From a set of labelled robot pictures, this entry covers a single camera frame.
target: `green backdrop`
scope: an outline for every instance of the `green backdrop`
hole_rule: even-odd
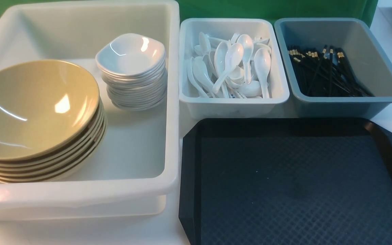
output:
[[[177,0],[181,21],[193,17],[260,18],[353,17],[371,25],[378,0]],[[10,6],[55,0],[0,0],[0,16]]]

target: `table surface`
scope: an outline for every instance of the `table surface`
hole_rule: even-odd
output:
[[[379,0],[371,27],[392,62],[392,0]],[[188,120],[181,104],[181,120]],[[392,132],[392,104],[372,119]],[[181,137],[193,121],[181,128]],[[188,245],[178,220],[179,187],[167,196],[165,210],[159,215],[0,222],[0,245]]]

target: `white plastic bin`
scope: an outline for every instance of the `white plastic bin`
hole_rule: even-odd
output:
[[[143,112],[114,107],[95,55],[124,33],[165,45],[167,103]],[[62,59],[95,76],[106,137],[76,174],[49,183],[0,184],[0,220],[157,214],[179,166],[179,7],[173,0],[94,0],[18,5],[0,19],[0,69]]]
[[[199,44],[199,32],[230,40],[234,33],[250,37],[270,38],[272,67],[269,75],[271,99],[223,99],[199,98],[197,90],[187,79],[185,60],[195,57],[194,46]],[[266,117],[277,105],[290,96],[287,78],[273,26],[266,20],[258,19],[187,19],[181,23],[179,36],[179,99],[187,104],[195,119]]]

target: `stack of small dishes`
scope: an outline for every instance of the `stack of small dishes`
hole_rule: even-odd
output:
[[[41,60],[0,71],[0,182],[73,174],[106,127],[98,84],[84,68]]]
[[[123,110],[142,111],[165,99],[167,71],[164,45],[134,33],[123,34],[96,55],[112,103]]]

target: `gray container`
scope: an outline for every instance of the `gray container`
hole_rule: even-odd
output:
[[[372,118],[392,103],[392,64],[361,20],[351,18],[285,18],[275,23],[287,78],[300,117]],[[299,89],[287,47],[343,48],[358,80],[375,97],[309,97]]]

